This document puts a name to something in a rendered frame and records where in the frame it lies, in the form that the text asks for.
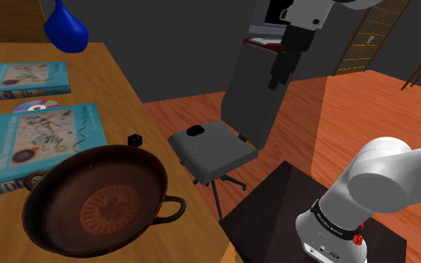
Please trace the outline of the wooden lattice door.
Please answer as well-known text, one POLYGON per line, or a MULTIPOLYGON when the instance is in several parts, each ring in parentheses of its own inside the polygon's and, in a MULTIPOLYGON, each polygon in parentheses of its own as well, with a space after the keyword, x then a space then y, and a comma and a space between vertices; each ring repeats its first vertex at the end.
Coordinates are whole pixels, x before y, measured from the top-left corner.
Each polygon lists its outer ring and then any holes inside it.
POLYGON ((365 71, 411 0, 383 0, 368 9, 333 75, 365 71))

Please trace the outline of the wooden desk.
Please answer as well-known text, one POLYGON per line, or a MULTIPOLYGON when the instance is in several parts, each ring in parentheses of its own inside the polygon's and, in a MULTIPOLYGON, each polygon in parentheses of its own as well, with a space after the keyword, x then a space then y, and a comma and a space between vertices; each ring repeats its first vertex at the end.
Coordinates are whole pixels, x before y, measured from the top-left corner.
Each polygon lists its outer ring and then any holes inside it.
POLYGON ((0 263, 242 263, 170 145, 103 43, 78 54, 56 49, 43 31, 39 0, 0 0, 0 62, 65 61, 72 91, 62 105, 94 102, 109 143, 125 144, 141 134, 144 148, 166 168, 168 192, 187 208, 177 221, 150 227, 136 241, 105 256, 75 259, 36 246, 22 228, 27 190, 0 195, 0 263))

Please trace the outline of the blue vase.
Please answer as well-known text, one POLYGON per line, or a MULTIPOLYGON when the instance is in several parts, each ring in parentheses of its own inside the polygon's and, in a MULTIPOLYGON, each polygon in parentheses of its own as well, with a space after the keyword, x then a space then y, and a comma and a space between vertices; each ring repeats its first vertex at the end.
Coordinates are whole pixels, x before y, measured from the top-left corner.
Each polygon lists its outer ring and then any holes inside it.
POLYGON ((62 52, 83 52, 89 40, 87 28, 66 9, 63 0, 54 1, 55 9, 44 23, 46 36, 62 52))

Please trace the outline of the grey office chair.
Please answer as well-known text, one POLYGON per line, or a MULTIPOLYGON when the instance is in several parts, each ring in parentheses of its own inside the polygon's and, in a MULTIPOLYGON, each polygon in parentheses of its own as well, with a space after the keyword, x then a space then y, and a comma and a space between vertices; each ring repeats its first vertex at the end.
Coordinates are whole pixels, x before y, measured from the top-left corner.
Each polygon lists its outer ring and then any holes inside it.
POLYGON ((215 181, 247 185, 227 174, 254 160, 266 145, 287 86, 272 80, 277 53, 244 43, 233 78, 221 103, 221 118, 201 125, 195 137, 179 131, 168 142, 180 163, 194 177, 194 184, 211 185, 221 217, 215 181))

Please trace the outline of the brown two-handled bowl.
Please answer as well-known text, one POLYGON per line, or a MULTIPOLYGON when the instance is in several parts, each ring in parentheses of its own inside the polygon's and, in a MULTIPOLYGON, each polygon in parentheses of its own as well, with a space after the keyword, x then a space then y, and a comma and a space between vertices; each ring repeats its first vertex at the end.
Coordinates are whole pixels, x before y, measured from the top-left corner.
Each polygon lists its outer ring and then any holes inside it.
POLYGON ((88 149, 25 180, 26 235, 42 249, 72 258, 112 253, 186 209, 183 198, 167 194, 162 162, 134 146, 88 149))

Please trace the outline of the teal art book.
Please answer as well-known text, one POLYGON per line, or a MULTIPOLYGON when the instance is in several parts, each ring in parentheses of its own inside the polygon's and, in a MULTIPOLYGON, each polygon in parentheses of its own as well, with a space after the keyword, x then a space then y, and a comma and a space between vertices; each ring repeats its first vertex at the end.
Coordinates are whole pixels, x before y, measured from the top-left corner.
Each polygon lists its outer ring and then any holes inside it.
POLYGON ((1 114, 0 194, 25 187, 33 172, 107 143, 93 103, 1 114))
POLYGON ((0 100, 70 93, 63 61, 0 64, 0 100))

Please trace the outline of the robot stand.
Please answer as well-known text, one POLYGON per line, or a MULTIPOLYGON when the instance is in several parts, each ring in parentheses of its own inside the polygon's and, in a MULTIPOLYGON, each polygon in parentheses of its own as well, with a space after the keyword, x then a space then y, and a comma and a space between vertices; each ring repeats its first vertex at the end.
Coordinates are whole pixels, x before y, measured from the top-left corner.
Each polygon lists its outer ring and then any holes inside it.
POLYGON ((304 252, 295 219, 326 191, 284 161, 220 225, 244 263, 318 263, 304 252))

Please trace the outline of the flat black round object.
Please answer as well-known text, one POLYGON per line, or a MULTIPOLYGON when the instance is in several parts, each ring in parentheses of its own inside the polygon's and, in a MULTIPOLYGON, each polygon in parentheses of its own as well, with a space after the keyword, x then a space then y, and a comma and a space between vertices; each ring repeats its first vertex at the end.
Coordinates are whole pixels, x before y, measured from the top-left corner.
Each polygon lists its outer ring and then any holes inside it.
POLYGON ((185 133, 190 137, 198 136, 199 134, 202 134, 204 132, 205 132, 205 128, 202 127, 201 125, 191 126, 185 131, 185 133))

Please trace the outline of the shiny compact disc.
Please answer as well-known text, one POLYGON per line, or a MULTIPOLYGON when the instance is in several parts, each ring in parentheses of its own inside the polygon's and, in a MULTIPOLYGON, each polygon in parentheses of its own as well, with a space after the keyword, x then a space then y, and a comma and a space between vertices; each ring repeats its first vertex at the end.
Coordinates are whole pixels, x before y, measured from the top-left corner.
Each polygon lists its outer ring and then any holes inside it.
POLYGON ((13 113, 19 113, 19 112, 26 112, 26 111, 39 111, 39 110, 45 110, 49 108, 58 108, 60 105, 58 102, 53 100, 34 100, 30 102, 25 102, 21 105, 18 105, 13 109, 13 113))

